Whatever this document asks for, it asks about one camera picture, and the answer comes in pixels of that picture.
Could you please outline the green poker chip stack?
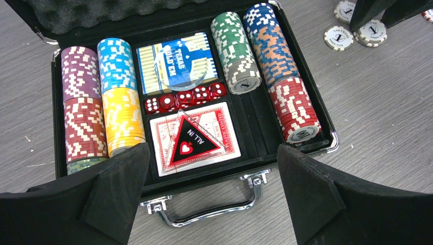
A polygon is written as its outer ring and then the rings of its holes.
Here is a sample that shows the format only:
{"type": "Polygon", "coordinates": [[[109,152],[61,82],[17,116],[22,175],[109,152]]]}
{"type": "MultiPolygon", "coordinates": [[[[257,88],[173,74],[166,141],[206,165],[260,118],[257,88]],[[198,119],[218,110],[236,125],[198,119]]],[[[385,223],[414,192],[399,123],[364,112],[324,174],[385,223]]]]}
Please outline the green poker chip stack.
{"type": "Polygon", "coordinates": [[[96,157],[96,158],[88,158],[88,159],[82,159],[82,160],[77,160],[77,161],[71,162],[71,163],[67,164],[67,166],[66,166],[67,174],[68,175],[74,174],[74,173],[79,172],[81,170],[84,170],[88,167],[96,165],[100,162],[103,162],[107,159],[108,158],[105,158],[105,157],[96,157]]]}

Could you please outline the clear round dealer button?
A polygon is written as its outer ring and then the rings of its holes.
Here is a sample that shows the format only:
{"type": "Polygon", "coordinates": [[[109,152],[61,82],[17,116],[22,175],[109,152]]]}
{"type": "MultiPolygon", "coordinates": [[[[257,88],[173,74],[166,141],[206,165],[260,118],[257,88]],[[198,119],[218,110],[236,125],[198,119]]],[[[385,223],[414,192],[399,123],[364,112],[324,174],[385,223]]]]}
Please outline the clear round dealer button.
{"type": "Polygon", "coordinates": [[[172,91],[195,88],[209,73],[205,51],[182,40],[163,46],[155,57],[154,68],[159,84],[172,91]]]}

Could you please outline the red white chip stack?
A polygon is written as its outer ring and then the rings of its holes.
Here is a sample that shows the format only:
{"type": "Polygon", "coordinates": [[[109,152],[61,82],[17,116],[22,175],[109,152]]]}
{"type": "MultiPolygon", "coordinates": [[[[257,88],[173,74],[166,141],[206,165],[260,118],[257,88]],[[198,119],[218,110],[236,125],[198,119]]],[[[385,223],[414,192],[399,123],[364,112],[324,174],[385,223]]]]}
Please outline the red white chip stack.
{"type": "Polygon", "coordinates": [[[97,54],[83,46],[65,48],[61,78],[67,162],[107,158],[97,54]]]}

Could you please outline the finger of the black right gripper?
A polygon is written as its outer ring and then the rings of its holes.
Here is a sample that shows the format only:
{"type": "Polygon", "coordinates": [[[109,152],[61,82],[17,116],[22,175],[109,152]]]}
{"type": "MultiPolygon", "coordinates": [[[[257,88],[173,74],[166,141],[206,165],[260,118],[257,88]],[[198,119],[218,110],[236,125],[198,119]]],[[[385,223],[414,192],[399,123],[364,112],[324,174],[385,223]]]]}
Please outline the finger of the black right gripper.
{"type": "Polygon", "coordinates": [[[350,31],[358,30],[395,2],[396,0],[357,0],[349,24],[350,31]]]}
{"type": "Polygon", "coordinates": [[[389,29],[429,9],[432,0],[398,0],[385,10],[380,21],[389,29]]]}

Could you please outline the blue playing card deck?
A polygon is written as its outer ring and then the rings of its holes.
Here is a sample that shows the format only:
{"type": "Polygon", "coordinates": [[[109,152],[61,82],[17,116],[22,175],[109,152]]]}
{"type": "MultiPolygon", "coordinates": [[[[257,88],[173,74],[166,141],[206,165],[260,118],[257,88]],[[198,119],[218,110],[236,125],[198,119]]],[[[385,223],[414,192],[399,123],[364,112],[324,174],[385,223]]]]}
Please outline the blue playing card deck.
{"type": "Polygon", "coordinates": [[[185,91],[218,78],[204,32],[139,47],[136,51],[145,95],[185,91]]]}

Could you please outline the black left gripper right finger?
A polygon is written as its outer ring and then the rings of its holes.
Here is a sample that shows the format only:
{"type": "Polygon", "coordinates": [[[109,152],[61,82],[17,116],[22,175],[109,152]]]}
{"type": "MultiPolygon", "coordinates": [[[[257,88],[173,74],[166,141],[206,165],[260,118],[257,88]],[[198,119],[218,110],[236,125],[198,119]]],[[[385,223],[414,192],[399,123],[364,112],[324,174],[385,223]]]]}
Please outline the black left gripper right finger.
{"type": "Polygon", "coordinates": [[[298,244],[432,244],[432,195],[376,184],[290,147],[277,162],[298,244]]]}

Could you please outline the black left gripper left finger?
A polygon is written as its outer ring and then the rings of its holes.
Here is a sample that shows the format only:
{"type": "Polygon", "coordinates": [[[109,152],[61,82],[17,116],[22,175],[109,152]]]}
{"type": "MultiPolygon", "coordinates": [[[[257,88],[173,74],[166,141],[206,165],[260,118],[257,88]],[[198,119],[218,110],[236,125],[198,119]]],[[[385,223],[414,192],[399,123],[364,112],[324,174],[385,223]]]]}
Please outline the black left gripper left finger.
{"type": "Polygon", "coordinates": [[[72,175],[1,194],[1,244],[127,244],[150,162],[147,143],[72,175]]]}

